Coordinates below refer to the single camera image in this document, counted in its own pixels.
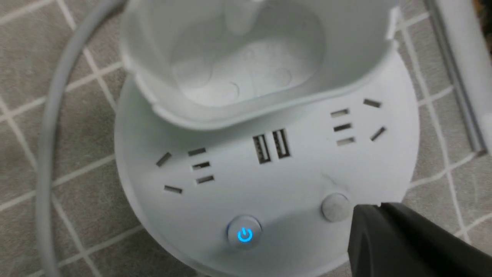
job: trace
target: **white power strip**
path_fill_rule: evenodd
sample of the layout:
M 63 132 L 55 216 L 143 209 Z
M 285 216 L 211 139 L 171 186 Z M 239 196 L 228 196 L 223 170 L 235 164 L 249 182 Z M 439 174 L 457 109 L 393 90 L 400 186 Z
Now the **white power strip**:
M 347 259 L 347 207 L 403 199 L 418 108 L 395 52 L 358 91 L 212 132 L 163 121 L 129 79 L 115 138 L 132 208 L 178 259 L 214 277 L 316 277 Z

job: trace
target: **gray cable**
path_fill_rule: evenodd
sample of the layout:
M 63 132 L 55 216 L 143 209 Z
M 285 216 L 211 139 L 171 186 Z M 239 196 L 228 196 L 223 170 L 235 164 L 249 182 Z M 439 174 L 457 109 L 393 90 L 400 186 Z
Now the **gray cable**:
M 47 277 L 60 277 L 51 225 L 51 181 L 57 120 L 70 73 L 86 42 L 97 27 L 127 0 L 102 0 L 83 20 L 65 47 L 51 81 L 41 122 L 37 152 L 36 239 Z

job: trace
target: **illuminated button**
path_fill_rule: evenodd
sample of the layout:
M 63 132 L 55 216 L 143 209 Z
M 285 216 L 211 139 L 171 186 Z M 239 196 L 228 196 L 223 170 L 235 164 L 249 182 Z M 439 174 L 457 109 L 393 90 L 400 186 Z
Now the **illuminated button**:
M 227 226 L 227 238 L 231 246 L 239 249 L 251 249 L 260 239 L 262 230 L 256 218 L 241 215 L 234 218 Z

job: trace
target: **white container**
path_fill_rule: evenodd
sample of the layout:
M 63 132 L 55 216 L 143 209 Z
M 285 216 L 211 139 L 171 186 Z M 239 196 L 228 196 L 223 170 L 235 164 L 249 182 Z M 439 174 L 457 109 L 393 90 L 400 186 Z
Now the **white container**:
M 231 5 L 247 1 L 261 8 L 240 28 Z M 397 0 L 260 2 L 129 1 L 123 63 L 157 115 L 193 130 L 229 127 L 354 91 L 397 48 Z

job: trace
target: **gray button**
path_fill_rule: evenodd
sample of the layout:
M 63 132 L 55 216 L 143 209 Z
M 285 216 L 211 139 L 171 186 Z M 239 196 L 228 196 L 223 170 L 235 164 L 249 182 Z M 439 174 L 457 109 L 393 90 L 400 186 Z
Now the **gray button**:
M 231 246 L 239 249 L 255 247 L 261 237 L 261 225 L 256 218 L 240 215 L 227 226 L 227 238 Z
M 321 210 L 328 221 L 341 222 L 350 217 L 353 207 L 343 194 L 334 193 L 323 201 Z

